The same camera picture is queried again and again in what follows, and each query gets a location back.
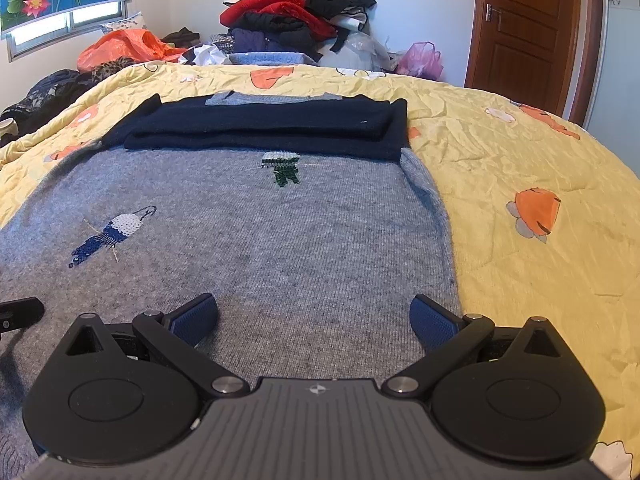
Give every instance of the brown wooden door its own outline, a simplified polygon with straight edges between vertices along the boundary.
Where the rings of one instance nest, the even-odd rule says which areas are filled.
[[[561,115],[578,17],[579,0],[477,0],[466,86]]]

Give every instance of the floral pillow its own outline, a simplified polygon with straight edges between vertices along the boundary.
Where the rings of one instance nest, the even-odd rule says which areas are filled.
[[[122,30],[123,28],[148,28],[145,25],[145,19],[142,17],[142,12],[138,12],[129,18],[124,20],[118,20],[117,22],[101,23],[100,28],[104,34],[113,32],[114,30]]]

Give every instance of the metal screw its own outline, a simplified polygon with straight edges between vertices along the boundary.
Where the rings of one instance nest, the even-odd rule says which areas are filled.
[[[417,390],[420,384],[412,377],[398,376],[389,379],[386,386],[393,392],[408,394]]]
[[[234,394],[244,387],[244,381],[238,377],[218,377],[211,383],[211,387],[220,394]]]

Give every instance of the leopard print fabric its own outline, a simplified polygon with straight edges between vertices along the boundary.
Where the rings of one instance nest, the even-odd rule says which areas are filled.
[[[125,56],[121,56],[114,61],[107,61],[106,63],[102,63],[92,70],[91,81],[97,84],[100,81],[104,81],[109,76],[118,73],[123,68],[131,66],[135,63],[136,62],[133,59]]]

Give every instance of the yellow bedspread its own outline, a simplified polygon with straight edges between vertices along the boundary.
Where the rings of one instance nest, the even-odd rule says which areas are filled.
[[[640,452],[640,181],[578,126],[501,96],[310,66],[127,68],[0,150],[0,226],[60,158],[144,99],[225,89],[406,99],[412,148],[449,213],[463,309],[503,326],[548,317],[605,399],[601,440]],[[627,478],[631,456],[616,449]]]

